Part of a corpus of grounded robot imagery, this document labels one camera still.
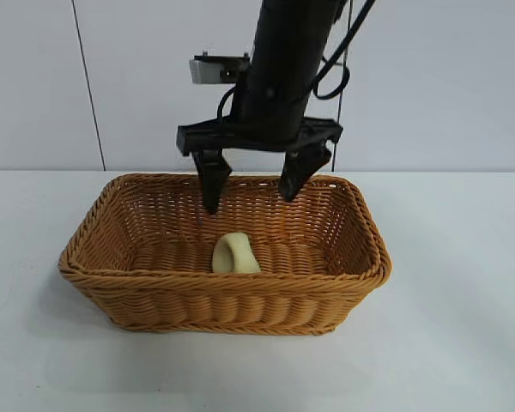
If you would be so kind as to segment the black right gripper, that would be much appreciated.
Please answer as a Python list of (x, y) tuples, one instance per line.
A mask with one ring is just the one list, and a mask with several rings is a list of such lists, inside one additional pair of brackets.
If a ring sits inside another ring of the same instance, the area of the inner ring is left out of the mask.
[(322, 74), (302, 78), (292, 73), (274, 84), (253, 71), (195, 72), (198, 85), (230, 84), (212, 119), (180, 125), (176, 145), (182, 155), (192, 154), (202, 189), (203, 206), (217, 213), (224, 184), (232, 169), (223, 157), (224, 148), (285, 152), (278, 191), (292, 202), (307, 180), (331, 158), (327, 141), (338, 142), (342, 126), (331, 118), (305, 115), (309, 97), (329, 100), (340, 94), (342, 84), (319, 95)]

